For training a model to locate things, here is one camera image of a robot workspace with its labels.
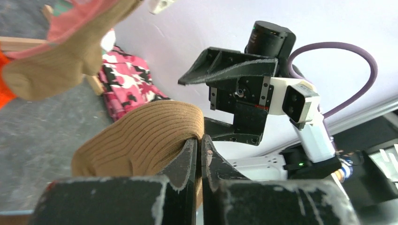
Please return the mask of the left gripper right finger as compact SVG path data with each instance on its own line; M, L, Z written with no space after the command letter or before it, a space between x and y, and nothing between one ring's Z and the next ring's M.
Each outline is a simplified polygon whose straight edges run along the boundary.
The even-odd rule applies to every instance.
M253 181L228 163L210 136L201 143L206 225L357 225L351 203L329 180Z

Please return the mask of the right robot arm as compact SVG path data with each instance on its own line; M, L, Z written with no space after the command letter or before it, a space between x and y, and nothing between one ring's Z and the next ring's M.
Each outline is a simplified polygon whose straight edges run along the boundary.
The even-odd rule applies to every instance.
M243 52L209 47L178 83L206 84L211 110L234 115L232 124L205 118L205 133L213 141L257 146L269 115L288 116L301 145L280 152L281 170L288 179L322 179L343 163L318 110L315 87L289 77L287 59L295 41L288 28L256 21Z

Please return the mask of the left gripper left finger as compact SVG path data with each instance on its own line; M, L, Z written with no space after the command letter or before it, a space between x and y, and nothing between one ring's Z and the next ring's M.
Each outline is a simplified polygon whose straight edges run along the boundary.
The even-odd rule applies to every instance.
M157 175L74 177L51 183L31 225L193 225L197 141Z

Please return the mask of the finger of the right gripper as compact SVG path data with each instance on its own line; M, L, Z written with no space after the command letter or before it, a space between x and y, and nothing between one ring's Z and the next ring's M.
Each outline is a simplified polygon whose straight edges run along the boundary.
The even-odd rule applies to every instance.
M205 117L204 124L205 134L213 141L238 142L254 146L258 146L261 142L261 135L240 131L229 123Z
M245 76L271 77L276 74L277 66L277 58L209 47L178 79L178 84L213 83Z

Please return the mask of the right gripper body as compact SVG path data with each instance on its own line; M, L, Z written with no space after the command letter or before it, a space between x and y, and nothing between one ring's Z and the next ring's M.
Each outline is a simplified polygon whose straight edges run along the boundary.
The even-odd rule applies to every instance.
M287 59L295 41L295 34L288 28L256 21L242 53L277 58L276 74L208 83L211 109L233 114L232 125L235 128L261 135L262 139L273 93L270 79L288 76Z

